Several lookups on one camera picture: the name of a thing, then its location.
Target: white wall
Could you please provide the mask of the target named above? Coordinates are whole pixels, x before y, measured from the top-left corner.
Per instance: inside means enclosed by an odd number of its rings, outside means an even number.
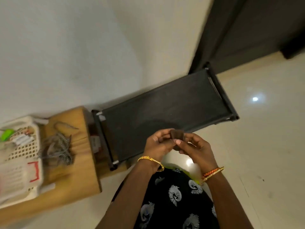
[[[109,106],[185,75],[210,4],[0,0],[0,121]]]

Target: forearm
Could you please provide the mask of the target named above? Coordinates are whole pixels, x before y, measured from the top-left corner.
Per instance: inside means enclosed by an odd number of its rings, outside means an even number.
[[[221,229],[253,229],[242,205],[221,172],[208,179],[218,223]]]
[[[153,174],[149,160],[138,162],[129,173],[115,201],[109,206],[96,229],[133,228],[139,214],[148,182]]]

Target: wooden table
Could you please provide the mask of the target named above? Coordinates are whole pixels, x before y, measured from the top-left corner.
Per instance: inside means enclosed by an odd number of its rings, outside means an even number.
[[[56,121],[79,128],[79,130],[74,130],[64,125],[58,125],[65,136],[72,135],[70,151],[74,155],[74,164],[44,170],[44,185],[55,183],[55,189],[43,193],[33,200],[0,209],[0,226],[32,217],[102,191],[89,141],[85,111],[86,109],[83,107],[71,109],[51,117],[49,123],[41,127],[42,138],[55,134],[53,124]]]

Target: tiled floor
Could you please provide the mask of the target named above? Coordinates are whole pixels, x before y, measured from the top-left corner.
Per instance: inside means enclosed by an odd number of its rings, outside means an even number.
[[[272,54],[218,77],[240,120],[196,133],[212,145],[255,228],[304,228],[305,54]],[[172,151],[164,162],[187,169],[187,159]],[[98,196],[9,228],[94,228],[126,174],[103,179]]]

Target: gold bangle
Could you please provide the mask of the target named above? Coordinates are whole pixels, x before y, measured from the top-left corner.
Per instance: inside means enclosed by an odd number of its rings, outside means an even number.
[[[205,177],[204,179],[202,179],[202,182],[206,182],[210,177],[212,177],[214,174],[220,172],[224,170],[224,167],[219,168],[218,170],[216,170],[214,173],[211,173],[208,177]]]
[[[141,160],[141,159],[148,159],[148,160],[151,160],[151,161],[153,161],[153,162],[158,163],[159,165],[161,165],[162,168],[159,169],[159,170],[157,170],[157,172],[162,172],[162,171],[164,171],[164,166],[161,164],[161,162],[158,162],[157,160],[151,158],[150,156],[142,156],[142,157],[140,157],[140,158],[138,159],[138,161]]]

